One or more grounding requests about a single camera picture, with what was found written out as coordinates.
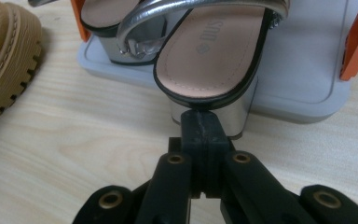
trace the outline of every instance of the shoe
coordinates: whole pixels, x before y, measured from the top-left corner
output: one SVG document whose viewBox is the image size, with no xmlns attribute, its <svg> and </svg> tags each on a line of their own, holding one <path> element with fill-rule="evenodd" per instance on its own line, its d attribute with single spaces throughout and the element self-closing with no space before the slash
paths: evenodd
<svg viewBox="0 0 358 224">
<path fill-rule="evenodd" d="M 154 78 L 172 100 L 175 120 L 189 108 L 212 110 L 221 114 L 225 132 L 233 136 L 241 133 L 253 99 L 267 32 L 287 17 L 289 4 L 289 0 L 162 0 L 134 9 L 121 24 L 118 44 L 122 51 L 137 54 L 126 35 L 138 21 L 190 8 L 159 49 Z"/>
<path fill-rule="evenodd" d="M 22 7 L 0 3 L 0 114 L 25 90 L 39 56 L 41 25 Z"/>
<path fill-rule="evenodd" d="M 123 18 L 138 4 L 140 0 L 86 0 L 81 9 L 82 25 L 100 39 L 112 63 L 146 65 L 153 63 L 156 58 L 156 54 L 149 54 L 142 59 L 138 56 L 124 55 L 117 46 L 117 28 Z M 136 43 L 158 39 L 165 34 L 165 28 L 165 18 L 156 17 L 132 30 L 128 39 Z"/>
</svg>

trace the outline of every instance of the brand logo on insole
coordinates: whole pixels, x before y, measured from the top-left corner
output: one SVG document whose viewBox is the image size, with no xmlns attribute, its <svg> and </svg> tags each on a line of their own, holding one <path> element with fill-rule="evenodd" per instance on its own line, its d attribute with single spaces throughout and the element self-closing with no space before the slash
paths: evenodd
<svg viewBox="0 0 358 224">
<path fill-rule="evenodd" d="M 225 19 L 228 13 L 225 11 L 220 11 L 219 13 L 219 15 L 208 20 L 202 30 L 199 37 L 199 40 L 202 42 L 196 48 L 198 54 L 205 54 L 211 49 L 210 44 L 217 40 L 221 27 L 225 25 Z"/>
</svg>

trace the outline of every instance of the sandal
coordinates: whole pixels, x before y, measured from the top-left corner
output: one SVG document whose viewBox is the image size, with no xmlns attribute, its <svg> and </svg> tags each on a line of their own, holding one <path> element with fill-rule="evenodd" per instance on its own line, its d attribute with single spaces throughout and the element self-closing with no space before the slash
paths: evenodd
<svg viewBox="0 0 358 224">
<path fill-rule="evenodd" d="M 227 135 L 235 135 L 241 133 L 253 98 L 267 32 L 287 17 L 289 5 L 289 0 L 162 0 L 134 9 L 120 24 L 117 42 L 121 51 L 134 57 L 159 51 L 154 77 L 172 100 L 176 120 L 187 108 L 223 109 L 232 119 L 235 112 L 227 105 L 242 110 L 241 97 L 247 98 L 246 114 L 240 112 L 240 121 L 234 116 L 228 124 L 236 128 Z M 138 51 L 129 47 L 127 35 L 138 24 L 180 9 L 189 11 L 164 41 L 150 42 L 150 47 L 142 43 Z"/>
<path fill-rule="evenodd" d="M 126 57 L 120 53 L 117 46 L 118 25 L 139 3 L 140 0 L 86 0 L 81 9 L 82 25 L 98 36 L 112 63 L 145 65 L 153 63 L 156 57 L 156 54 L 149 54 L 142 59 Z M 133 29 L 128 39 L 133 42 L 142 42 L 160 38 L 165 35 L 165 26 L 164 17 L 153 18 Z"/>
</svg>

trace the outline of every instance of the sandal strap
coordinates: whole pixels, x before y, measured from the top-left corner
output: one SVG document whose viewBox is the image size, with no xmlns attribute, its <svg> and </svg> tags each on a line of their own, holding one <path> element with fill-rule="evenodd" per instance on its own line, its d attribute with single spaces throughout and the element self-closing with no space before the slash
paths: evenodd
<svg viewBox="0 0 358 224">
<path fill-rule="evenodd" d="M 157 16 L 179 10 L 208 6 L 251 6 L 265 7 L 275 12 L 275 21 L 284 20 L 288 16 L 290 0 L 150 0 L 139 4 L 121 22 L 117 30 L 117 44 L 122 54 L 142 59 L 145 55 L 159 52 L 166 36 L 137 43 L 127 38 L 132 29 L 141 23 Z"/>
</svg>

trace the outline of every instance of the wooden table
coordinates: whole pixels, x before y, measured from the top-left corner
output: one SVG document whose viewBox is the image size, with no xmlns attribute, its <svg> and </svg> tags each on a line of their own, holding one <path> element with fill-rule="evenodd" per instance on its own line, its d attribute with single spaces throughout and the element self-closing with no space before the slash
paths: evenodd
<svg viewBox="0 0 358 224">
<path fill-rule="evenodd" d="M 94 77 L 78 65 L 69 1 L 11 2 L 41 20 L 45 55 L 33 84 L 0 117 L 0 223 L 71 223 L 95 190 L 134 189 L 149 179 L 180 127 L 161 91 Z M 358 203 L 358 77 L 331 118 L 300 125 L 251 114 L 234 144 L 294 193 L 323 184 Z M 194 201 L 191 223 L 224 223 L 219 201 Z"/>
</svg>

